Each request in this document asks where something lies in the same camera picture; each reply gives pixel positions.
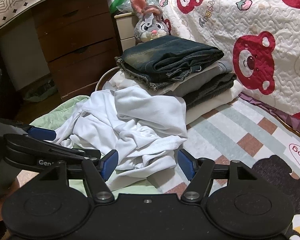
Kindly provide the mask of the white nightstand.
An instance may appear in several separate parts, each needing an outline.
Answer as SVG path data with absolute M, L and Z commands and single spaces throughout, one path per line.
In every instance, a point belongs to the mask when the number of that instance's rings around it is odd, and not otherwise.
M 134 28 L 139 19 L 133 12 L 122 13 L 114 16 L 119 31 L 122 51 L 136 45 Z

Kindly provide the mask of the light green bed sheet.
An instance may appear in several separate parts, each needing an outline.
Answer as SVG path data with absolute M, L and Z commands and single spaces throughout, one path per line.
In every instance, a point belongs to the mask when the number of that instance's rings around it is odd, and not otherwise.
M 61 103 L 55 109 L 46 113 L 30 123 L 30 125 L 55 130 L 62 126 L 65 121 L 72 115 L 73 111 L 76 109 L 76 105 L 79 103 L 83 104 L 89 99 L 87 95 L 79 95 L 74 98 Z M 136 183 L 124 187 L 119 190 L 112 191 L 115 199 L 118 197 L 119 193 L 124 194 L 159 194 L 159 190 L 155 188 L 148 180 L 137 181 Z

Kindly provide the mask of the folded dark blue jeans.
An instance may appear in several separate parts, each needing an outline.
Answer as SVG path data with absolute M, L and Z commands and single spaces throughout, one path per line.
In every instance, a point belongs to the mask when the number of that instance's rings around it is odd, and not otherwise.
M 169 35 L 129 48 L 115 61 L 145 87 L 158 91 L 202 72 L 223 56 L 216 47 Z

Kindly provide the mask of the checkered happy dog blanket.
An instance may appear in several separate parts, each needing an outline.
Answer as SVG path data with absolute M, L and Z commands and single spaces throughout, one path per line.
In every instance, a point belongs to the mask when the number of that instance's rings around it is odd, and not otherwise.
M 187 136 L 182 148 L 195 158 L 239 160 L 289 195 L 295 216 L 287 235 L 300 239 L 300 137 L 287 125 L 237 98 L 188 124 Z

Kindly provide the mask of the white t-shirt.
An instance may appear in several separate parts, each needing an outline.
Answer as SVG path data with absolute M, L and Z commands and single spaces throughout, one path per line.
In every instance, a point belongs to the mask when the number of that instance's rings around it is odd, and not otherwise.
M 117 150 L 115 174 L 107 182 L 118 190 L 176 166 L 175 150 L 187 140 L 183 98 L 149 95 L 139 87 L 93 92 L 56 129 L 53 143 L 107 154 Z

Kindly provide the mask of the folded grey garment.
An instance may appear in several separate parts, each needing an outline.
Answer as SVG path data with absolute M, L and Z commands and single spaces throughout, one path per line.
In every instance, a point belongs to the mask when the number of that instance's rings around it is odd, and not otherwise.
M 190 74 L 182 82 L 176 82 L 158 92 L 158 95 L 170 95 L 183 97 L 194 92 L 204 84 L 221 74 L 232 72 L 232 66 L 226 61 L 218 61 L 206 67 L 199 73 Z

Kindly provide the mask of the grey rabbit plush toy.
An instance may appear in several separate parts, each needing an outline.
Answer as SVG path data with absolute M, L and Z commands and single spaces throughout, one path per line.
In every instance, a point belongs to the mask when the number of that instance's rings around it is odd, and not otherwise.
M 162 10 L 147 0 L 130 0 L 132 9 L 139 21 L 134 28 L 136 44 L 145 43 L 169 35 L 167 25 L 162 20 Z

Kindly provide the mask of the brown wooden drawer cabinet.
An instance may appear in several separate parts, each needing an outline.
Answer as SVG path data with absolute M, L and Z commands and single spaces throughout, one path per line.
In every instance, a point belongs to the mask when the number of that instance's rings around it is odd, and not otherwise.
M 107 0 L 45 0 L 32 16 L 61 99 L 90 95 L 120 53 Z

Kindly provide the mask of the folded dark knit garment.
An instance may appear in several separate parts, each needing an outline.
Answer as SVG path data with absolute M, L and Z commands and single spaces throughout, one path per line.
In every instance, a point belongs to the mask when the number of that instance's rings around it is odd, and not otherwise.
M 236 74 L 220 74 L 213 77 L 209 82 L 202 85 L 198 90 L 190 92 L 183 96 L 186 103 L 186 109 L 189 110 L 194 106 L 202 102 L 206 102 L 219 94 L 222 94 L 226 90 L 230 89 L 234 85 L 234 81 L 237 79 Z

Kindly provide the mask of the folded cream garment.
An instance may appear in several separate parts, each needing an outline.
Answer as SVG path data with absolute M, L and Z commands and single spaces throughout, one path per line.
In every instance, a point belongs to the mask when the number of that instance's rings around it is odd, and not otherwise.
M 121 79 L 121 83 L 115 83 L 114 81 L 106 81 L 106 83 L 103 85 L 102 89 L 109 89 L 109 90 L 119 90 L 123 89 L 129 86 L 136 86 L 138 88 L 141 88 L 140 85 L 138 85 L 135 81 L 131 79 Z M 225 105 L 231 101 L 233 101 L 235 98 L 238 97 L 238 95 L 243 91 L 243 86 L 237 81 L 234 81 L 234 85 L 226 90 L 225 92 L 222 92 L 218 96 L 215 96 L 206 102 L 202 102 L 197 104 L 196 106 L 192 107 L 191 109 L 186 111 L 186 124 L 190 124 L 191 122 L 198 119 L 200 116 L 202 116 L 205 113 L 208 113 L 209 111 L 221 106 Z

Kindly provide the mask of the red bear quilted blanket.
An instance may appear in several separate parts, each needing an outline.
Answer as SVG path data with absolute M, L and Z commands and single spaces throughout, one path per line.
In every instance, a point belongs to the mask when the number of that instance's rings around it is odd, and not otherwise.
M 300 133 L 300 0 L 159 0 L 174 36 L 224 52 L 244 93 Z

